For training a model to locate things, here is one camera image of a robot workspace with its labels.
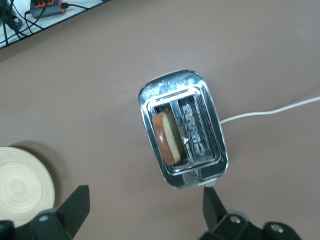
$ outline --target table surface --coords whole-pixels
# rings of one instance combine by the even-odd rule
[[[138,93],[192,69],[220,119],[320,95],[320,1],[113,0],[0,51],[0,146],[49,169],[61,204],[90,187],[75,239],[198,239],[203,188],[161,176]],[[252,223],[319,238],[320,102],[225,123],[215,189]]]

